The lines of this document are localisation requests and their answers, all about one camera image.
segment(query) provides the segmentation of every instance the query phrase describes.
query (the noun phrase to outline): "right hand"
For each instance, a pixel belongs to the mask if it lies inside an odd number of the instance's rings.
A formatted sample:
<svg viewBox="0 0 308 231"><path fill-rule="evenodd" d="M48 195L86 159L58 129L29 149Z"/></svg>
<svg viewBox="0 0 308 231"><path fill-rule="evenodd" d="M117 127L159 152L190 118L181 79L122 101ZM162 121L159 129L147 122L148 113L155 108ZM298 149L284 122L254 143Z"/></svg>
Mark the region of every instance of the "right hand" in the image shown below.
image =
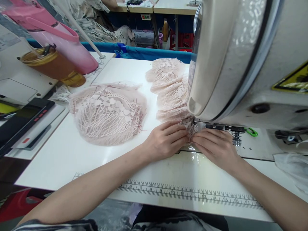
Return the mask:
<svg viewBox="0 0 308 231"><path fill-rule="evenodd" d="M232 138L229 132L203 129L192 141L210 161L232 175L245 162L237 154Z"/></svg>

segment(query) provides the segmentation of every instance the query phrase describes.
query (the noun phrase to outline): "sewing machine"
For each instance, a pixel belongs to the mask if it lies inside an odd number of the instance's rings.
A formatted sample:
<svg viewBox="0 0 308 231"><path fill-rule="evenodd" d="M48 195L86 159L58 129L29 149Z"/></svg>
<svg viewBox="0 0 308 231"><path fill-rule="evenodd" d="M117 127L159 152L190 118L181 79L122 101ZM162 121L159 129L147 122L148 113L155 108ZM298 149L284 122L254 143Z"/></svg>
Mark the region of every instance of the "sewing machine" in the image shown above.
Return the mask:
<svg viewBox="0 0 308 231"><path fill-rule="evenodd" d="M287 145L307 139L308 17L294 10L280 0L203 1L188 81L196 122L229 130L236 146L247 127Z"/></svg>
<svg viewBox="0 0 308 231"><path fill-rule="evenodd" d="M34 97L43 98L58 82L23 64L17 57L31 51L30 45L0 25L0 99L26 105Z"/></svg>

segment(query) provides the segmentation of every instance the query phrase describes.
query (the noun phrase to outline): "table leg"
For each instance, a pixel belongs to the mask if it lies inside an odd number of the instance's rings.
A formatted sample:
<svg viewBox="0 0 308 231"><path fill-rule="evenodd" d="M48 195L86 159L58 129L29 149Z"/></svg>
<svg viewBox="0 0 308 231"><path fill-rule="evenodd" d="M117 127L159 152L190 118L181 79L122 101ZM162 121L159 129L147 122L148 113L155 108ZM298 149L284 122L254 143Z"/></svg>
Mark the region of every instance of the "table leg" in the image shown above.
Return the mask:
<svg viewBox="0 0 308 231"><path fill-rule="evenodd" d="M152 21L152 26L153 26L154 40L155 40L155 43L157 44L158 49L160 49L158 29L157 29L155 14L151 14L151 21Z"/></svg>
<svg viewBox="0 0 308 231"><path fill-rule="evenodd" d="M179 50L179 16L175 15L175 50Z"/></svg>

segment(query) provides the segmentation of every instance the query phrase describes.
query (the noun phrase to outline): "plastic cup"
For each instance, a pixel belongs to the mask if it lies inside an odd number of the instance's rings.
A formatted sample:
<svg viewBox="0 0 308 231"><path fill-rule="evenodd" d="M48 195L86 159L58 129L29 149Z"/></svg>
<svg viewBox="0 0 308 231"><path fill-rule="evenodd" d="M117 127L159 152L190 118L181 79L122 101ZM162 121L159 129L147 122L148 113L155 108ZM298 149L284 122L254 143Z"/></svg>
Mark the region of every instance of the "plastic cup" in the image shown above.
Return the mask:
<svg viewBox="0 0 308 231"><path fill-rule="evenodd" d="M43 55L44 51L44 47L36 49L36 52L40 55ZM37 57L33 52L28 52L20 58L20 61L70 87L79 87L86 82L86 78L75 71L74 64L53 47L50 47L46 56Z"/></svg>

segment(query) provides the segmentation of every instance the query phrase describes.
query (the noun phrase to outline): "fabric pile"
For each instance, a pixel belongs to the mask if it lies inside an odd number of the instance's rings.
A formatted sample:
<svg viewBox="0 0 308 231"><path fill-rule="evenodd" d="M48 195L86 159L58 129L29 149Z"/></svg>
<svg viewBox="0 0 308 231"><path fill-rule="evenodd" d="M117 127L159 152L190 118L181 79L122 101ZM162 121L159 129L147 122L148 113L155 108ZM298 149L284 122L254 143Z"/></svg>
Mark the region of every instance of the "fabric pile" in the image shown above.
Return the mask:
<svg viewBox="0 0 308 231"><path fill-rule="evenodd" d="M158 94L157 119L161 122L181 119L191 138L197 133L198 127L187 109L188 84L184 72L185 64L176 58L157 59L146 73L146 79L153 82L151 92Z"/></svg>
<svg viewBox="0 0 308 231"><path fill-rule="evenodd" d="M113 146L138 134L147 104L138 88L111 83L72 94L69 109L83 139Z"/></svg>

